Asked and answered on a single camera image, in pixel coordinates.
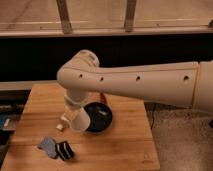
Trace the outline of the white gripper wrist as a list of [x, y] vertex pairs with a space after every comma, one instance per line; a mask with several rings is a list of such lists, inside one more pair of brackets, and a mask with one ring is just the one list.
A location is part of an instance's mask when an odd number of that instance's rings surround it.
[[87, 103], [88, 94], [77, 94], [71, 91], [64, 93], [65, 112], [80, 112]]

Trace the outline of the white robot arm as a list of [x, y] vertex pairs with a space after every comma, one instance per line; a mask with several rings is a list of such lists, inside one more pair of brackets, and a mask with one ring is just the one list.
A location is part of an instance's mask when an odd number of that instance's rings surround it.
[[103, 92], [213, 114], [213, 60], [101, 68], [93, 52], [81, 50], [58, 70], [57, 81], [74, 103]]

